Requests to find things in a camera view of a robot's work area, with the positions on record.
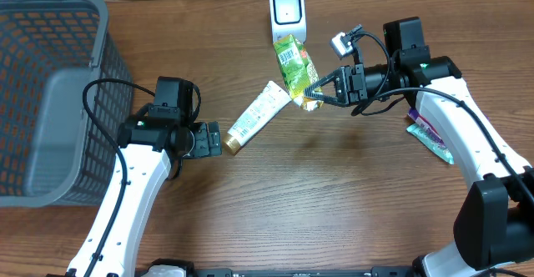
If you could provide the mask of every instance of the green pouch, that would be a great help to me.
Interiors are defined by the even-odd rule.
[[[419,124],[414,123],[406,129],[408,133],[417,137],[430,151],[438,155],[441,159],[445,160],[448,164],[454,164],[454,159],[449,149],[441,143],[438,143],[432,139],[428,133],[419,126]]]
[[[320,108],[322,101],[304,98],[304,90],[319,80],[319,75],[304,45],[290,34],[274,43],[274,46],[282,78],[291,99],[308,111]]]

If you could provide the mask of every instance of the gray plastic basket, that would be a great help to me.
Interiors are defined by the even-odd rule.
[[[103,0],[0,0],[0,206],[102,201],[115,153],[82,91],[131,81],[107,29]],[[132,89],[102,83],[88,101],[116,137]]]

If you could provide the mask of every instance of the black cable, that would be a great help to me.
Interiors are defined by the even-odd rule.
[[[414,93],[414,92],[427,92],[427,93],[433,93],[436,95],[439,95],[440,97],[446,98],[451,100],[452,102],[456,103],[457,107],[462,107],[466,112],[471,115],[475,123],[478,125],[478,128],[482,131],[484,134],[484,137],[486,137],[487,142],[490,144],[491,148],[497,155],[497,159],[501,161],[502,165],[506,168],[506,170],[510,173],[510,175],[514,178],[514,180],[517,182],[517,185],[519,185],[519,189],[522,191],[522,193],[525,195],[524,198],[528,200],[527,203],[534,209],[534,196],[532,196],[531,191],[528,189],[528,187],[523,183],[521,178],[519,178],[519,175],[516,173],[516,171],[511,167],[511,165],[508,163],[508,160],[506,160],[505,154],[501,152],[495,141],[490,135],[490,132],[487,130],[484,123],[478,118],[476,113],[469,108],[464,101],[461,101],[449,94],[443,93],[439,90],[431,89],[431,88],[398,88],[393,89],[390,91],[387,91],[385,93],[378,94],[372,98],[369,99],[369,102],[366,104],[366,107],[368,107],[371,103],[375,102],[378,99],[381,98],[387,98],[390,97],[393,94],[399,94],[399,93]]]
[[[386,108],[384,108],[382,110],[375,111],[374,113],[363,113],[363,112],[361,112],[360,114],[363,115],[363,116],[371,116],[371,115],[381,114],[381,113],[384,113],[386,111],[389,111],[390,109],[393,108],[393,106],[397,105],[402,100],[404,100],[404,97],[396,99],[395,101],[391,102]]]
[[[83,108],[85,109],[85,112],[87,112],[87,115],[89,116],[89,119],[91,119],[91,122],[93,122],[94,126],[102,133],[102,135],[106,138],[106,140],[108,140],[109,144],[111,144],[111,147],[113,148],[115,153],[117,153],[118,160],[120,161],[120,164],[123,170],[123,179],[121,180],[121,183],[120,183],[120,191],[118,192],[117,202],[115,203],[115,207],[113,208],[113,212],[111,213],[111,217],[109,218],[108,225],[106,226],[106,229],[104,230],[102,234],[102,238],[100,239],[100,242],[98,243],[97,249],[93,253],[93,257],[91,258],[91,263],[89,263],[89,267],[85,271],[85,274],[83,275],[83,277],[89,277],[91,275],[91,273],[93,272],[94,266],[97,264],[97,261],[102,256],[101,253],[102,253],[103,246],[105,245],[106,239],[109,236],[109,232],[111,231],[111,228],[113,227],[113,223],[115,222],[115,219],[117,218],[117,213],[118,213],[118,210],[120,209],[120,204],[123,202],[124,192],[126,191],[126,185],[128,182],[128,170],[126,167],[126,160],[124,159],[123,153],[120,151],[120,148],[118,147],[115,140],[111,137],[111,135],[109,135],[108,131],[98,122],[98,118],[94,115],[93,111],[91,111],[91,108],[89,107],[88,102],[87,102],[87,92],[93,85],[99,84],[99,83],[126,84],[133,88],[142,90],[145,93],[148,93],[152,96],[155,96],[155,93],[153,93],[152,91],[144,87],[141,87],[134,83],[130,83],[128,81],[123,81],[123,80],[119,80],[115,78],[101,78],[99,80],[94,80],[90,82],[89,84],[87,84],[87,86],[83,89],[83,93],[82,93]]]
[[[400,49],[396,49],[392,54],[391,54],[391,59],[393,59],[393,62],[391,63],[391,69],[393,70],[393,74],[397,74],[397,70],[395,69],[395,60],[397,58],[397,55],[401,52]]]
[[[154,106],[152,103],[146,103],[137,111],[137,113],[135,113],[135,115],[144,116],[152,106]]]
[[[176,159],[176,165],[177,167],[176,167],[176,170],[174,171],[173,177],[169,177],[167,178],[167,180],[174,180],[180,176],[180,174],[182,173],[182,168],[184,166],[184,159],[183,158]]]
[[[380,48],[382,49],[382,52],[384,52],[384,55],[385,55],[385,60],[386,60],[386,66],[387,66],[387,70],[385,71],[385,76],[384,78],[382,79],[382,82],[380,83],[380,86],[378,87],[378,90],[376,91],[376,94],[379,94],[384,85],[385,85],[385,82],[387,82],[389,76],[390,76],[390,72],[391,72],[391,58],[390,58],[390,54],[387,52],[387,48],[385,47],[384,43],[373,33],[369,33],[367,31],[359,31],[355,34],[356,36],[356,41],[360,40],[361,38],[363,38],[364,36],[367,36],[369,38],[372,38],[373,40],[375,40],[376,43],[378,43],[378,45],[380,46]],[[352,109],[352,116],[356,116],[357,114],[360,114],[362,112],[364,112],[367,107],[369,107],[369,104],[359,104],[357,105],[354,109]]]
[[[384,79],[382,79],[382,82],[380,83],[380,86],[378,87],[378,90],[376,91],[376,94],[379,94],[380,91],[382,91],[382,88],[384,87],[384,84],[385,82],[387,81],[388,77],[390,76],[390,70],[391,70],[391,58],[390,58],[390,54],[387,52],[387,48],[385,47],[385,44],[373,33],[369,33],[367,31],[359,31],[359,32],[356,32],[355,34],[356,36],[358,35],[361,35],[359,36],[356,41],[360,40],[362,37],[364,36],[367,36],[369,38],[372,38],[376,43],[378,43],[378,45],[380,46],[380,48],[382,49],[382,52],[384,52],[384,55],[385,55],[385,60],[386,60],[386,65],[387,65],[387,70],[385,72],[385,77]]]
[[[498,269],[498,268],[487,269],[479,274],[476,274],[474,277],[487,277],[487,276],[494,276],[496,274],[506,274],[506,275],[514,276],[514,277],[526,277],[526,275],[511,271],[508,269]]]
[[[200,89],[198,86],[196,86],[195,84],[193,84],[193,89],[194,91],[197,93],[197,107],[196,109],[194,110],[194,112],[191,114],[191,117],[189,118],[189,124],[192,124],[194,123],[194,121],[197,119],[197,117],[199,116],[199,112],[200,112],[200,103],[202,103],[202,98],[200,97]]]

